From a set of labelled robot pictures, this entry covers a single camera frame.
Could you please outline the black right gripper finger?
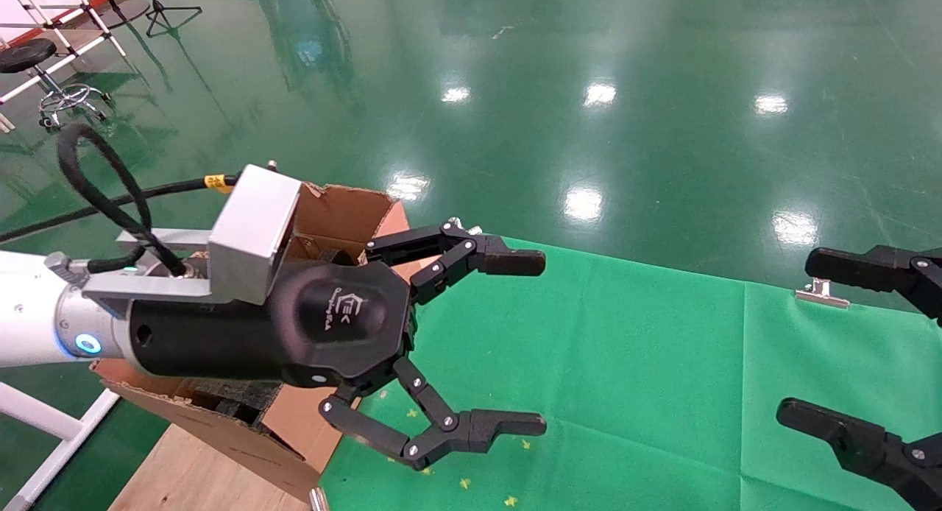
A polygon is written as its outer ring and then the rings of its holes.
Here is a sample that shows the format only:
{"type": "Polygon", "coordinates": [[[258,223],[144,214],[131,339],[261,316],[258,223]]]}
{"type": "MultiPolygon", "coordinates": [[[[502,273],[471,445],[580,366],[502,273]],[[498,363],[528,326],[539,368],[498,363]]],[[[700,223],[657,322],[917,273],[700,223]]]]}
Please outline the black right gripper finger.
{"type": "Polygon", "coordinates": [[[795,398],[781,401],[776,420],[827,442],[845,471],[891,488],[912,509],[941,509],[941,434],[905,442],[881,425],[795,398]]]}
{"type": "Polygon", "coordinates": [[[941,324],[941,249],[904,250],[877,245],[857,255],[815,248],[805,259],[808,276],[878,292],[895,292],[941,324]]]}

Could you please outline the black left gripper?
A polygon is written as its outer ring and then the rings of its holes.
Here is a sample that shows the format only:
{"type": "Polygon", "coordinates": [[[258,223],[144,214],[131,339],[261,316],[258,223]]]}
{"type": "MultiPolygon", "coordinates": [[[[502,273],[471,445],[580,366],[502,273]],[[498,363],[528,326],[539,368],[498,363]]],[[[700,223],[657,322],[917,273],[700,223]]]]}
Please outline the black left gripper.
{"type": "Polygon", "coordinates": [[[366,259],[357,267],[288,265],[263,304],[136,300],[132,359],[154,376],[341,385],[319,406],[326,423],[415,471],[450,453],[488,453],[504,434],[545,433],[545,418],[534,412],[453,411],[405,356],[413,349],[413,303],[429,303],[472,272],[539,276],[542,250],[512,249],[501,236],[445,220],[375,237],[366,259]],[[428,259],[409,283],[391,269],[428,259]],[[360,390],[379,390],[393,378],[430,423],[415,437],[353,408],[360,390]]]}

